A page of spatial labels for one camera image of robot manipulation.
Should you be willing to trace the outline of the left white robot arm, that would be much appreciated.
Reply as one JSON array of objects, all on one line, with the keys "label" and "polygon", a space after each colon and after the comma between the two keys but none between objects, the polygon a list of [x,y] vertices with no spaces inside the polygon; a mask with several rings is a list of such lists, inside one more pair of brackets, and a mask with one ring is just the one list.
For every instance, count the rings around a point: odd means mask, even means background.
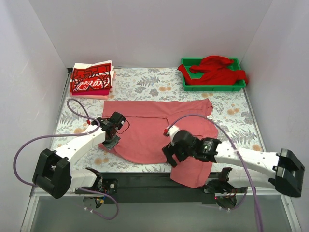
[{"label": "left white robot arm", "polygon": [[93,169],[72,170],[74,164],[88,151],[98,145],[107,149],[115,147],[120,137],[117,131],[126,118],[114,112],[110,118],[97,118],[89,122],[85,135],[77,136],[56,150],[45,149],[40,155],[32,182],[59,199],[71,189],[85,188],[92,193],[103,189],[103,175]]}]

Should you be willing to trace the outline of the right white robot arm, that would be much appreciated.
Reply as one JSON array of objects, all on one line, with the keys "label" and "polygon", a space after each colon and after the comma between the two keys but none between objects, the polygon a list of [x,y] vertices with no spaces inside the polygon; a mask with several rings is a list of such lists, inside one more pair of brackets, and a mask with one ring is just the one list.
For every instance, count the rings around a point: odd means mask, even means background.
[{"label": "right white robot arm", "polygon": [[170,138],[170,143],[162,150],[172,167],[188,157],[227,164],[218,174],[218,185],[224,192],[254,185],[275,189],[289,197],[301,197],[305,166],[291,150],[283,148],[276,153],[236,148],[230,142],[214,138],[198,139],[176,126],[165,129],[164,135]]}]

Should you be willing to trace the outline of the pink t shirt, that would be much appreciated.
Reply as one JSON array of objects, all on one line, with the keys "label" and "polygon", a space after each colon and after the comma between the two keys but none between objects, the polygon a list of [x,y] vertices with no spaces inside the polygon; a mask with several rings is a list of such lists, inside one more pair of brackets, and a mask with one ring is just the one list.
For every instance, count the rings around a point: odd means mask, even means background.
[{"label": "pink t shirt", "polygon": [[197,138],[217,138],[217,128],[201,116],[210,116],[209,99],[198,101],[106,101],[103,118],[114,112],[126,119],[118,144],[110,153],[137,164],[161,164],[167,161],[162,148],[170,139],[163,135],[173,122]]}]

